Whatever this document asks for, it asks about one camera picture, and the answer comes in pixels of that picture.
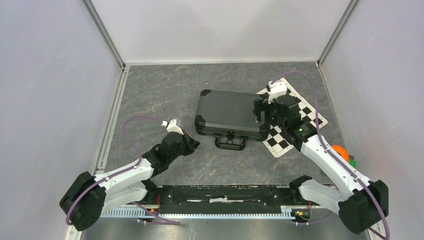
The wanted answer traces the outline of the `black poker set case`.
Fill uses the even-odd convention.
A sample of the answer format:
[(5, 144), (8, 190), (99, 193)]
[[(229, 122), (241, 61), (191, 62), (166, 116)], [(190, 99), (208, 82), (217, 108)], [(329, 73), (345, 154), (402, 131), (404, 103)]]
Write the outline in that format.
[(271, 118), (265, 110), (254, 113), (255, 103), (265, 101), (265, 94), (204, 89), (200, 92), (194, 126), (199, 135), (213, 136), (219, 149), (241, 151), (246, 142), (265, 141)]

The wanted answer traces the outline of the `black white checkered mat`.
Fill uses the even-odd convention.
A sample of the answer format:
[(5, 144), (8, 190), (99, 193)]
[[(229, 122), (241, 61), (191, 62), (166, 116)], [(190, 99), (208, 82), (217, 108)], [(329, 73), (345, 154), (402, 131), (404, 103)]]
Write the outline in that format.
[(275, 158), (291, 149), (300, 150), (302, 143), (317, 134), (317, 127), (328, 123), (285, 78), (268, 82), (259, 93), (264, 99), (254, 102), (253, 113), (257, 122), (269, 123), (263, 144)]

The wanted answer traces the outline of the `green toy block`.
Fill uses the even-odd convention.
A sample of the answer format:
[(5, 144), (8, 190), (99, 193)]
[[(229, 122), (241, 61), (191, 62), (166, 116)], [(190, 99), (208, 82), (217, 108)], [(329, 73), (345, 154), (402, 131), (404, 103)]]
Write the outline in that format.
[(353, 160), (353, 159), (350, 159), (350, 160), (349, 160), (349, 164), (350, 164), (353, 168), (356, 168), (356, 167), (357, 167), (357, 162), (356, 162), (355, 160)]

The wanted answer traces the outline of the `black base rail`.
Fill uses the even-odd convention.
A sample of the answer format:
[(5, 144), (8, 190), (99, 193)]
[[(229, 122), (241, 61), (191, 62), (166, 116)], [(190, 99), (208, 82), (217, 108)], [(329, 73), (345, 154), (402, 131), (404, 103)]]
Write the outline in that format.
[(309, 206), (288, 185), (162, 185), (141, 203), (162, 214), (277, 214), (282, 206)]

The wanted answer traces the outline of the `orange tape dispenser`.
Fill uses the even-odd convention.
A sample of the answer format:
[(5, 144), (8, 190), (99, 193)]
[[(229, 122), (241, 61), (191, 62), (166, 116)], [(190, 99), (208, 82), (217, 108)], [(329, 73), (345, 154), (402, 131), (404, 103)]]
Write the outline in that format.
[(331, 146), (346, 162), (349, 163), (350, 157), (348, 152), (340, 145), (332, 145)]

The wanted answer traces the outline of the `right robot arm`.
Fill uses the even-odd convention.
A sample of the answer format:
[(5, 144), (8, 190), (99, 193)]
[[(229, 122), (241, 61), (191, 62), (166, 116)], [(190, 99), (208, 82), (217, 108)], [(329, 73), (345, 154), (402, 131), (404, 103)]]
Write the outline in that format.
[(370, 230), (383, 240), (390, 238), (389, 188), (351, 166), (323, 137), (319, 122), (302, 119), (299, 102), (290, 95), (256, 99), (253, 114), (281, 129), (283, 138), (312, 160), (333, 182), (330, 187), (303, 175), (290, 183), (289, 199), (295, 204), (311, 201), (337, 214), (354, 234)]

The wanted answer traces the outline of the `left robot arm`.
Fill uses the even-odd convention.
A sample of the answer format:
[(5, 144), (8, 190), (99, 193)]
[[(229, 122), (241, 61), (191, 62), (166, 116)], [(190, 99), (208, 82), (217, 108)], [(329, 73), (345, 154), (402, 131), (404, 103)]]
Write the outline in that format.
[(84, 231), (109, 210), (132, 202), (153, 203), (157, 190), (151, 178), (178, 157), (194, 153), (199, 145), (186, 131), (169, 132), (161, 143), (123, 167), (100, 175), (80, 173), (59, 201), (66, 224)]

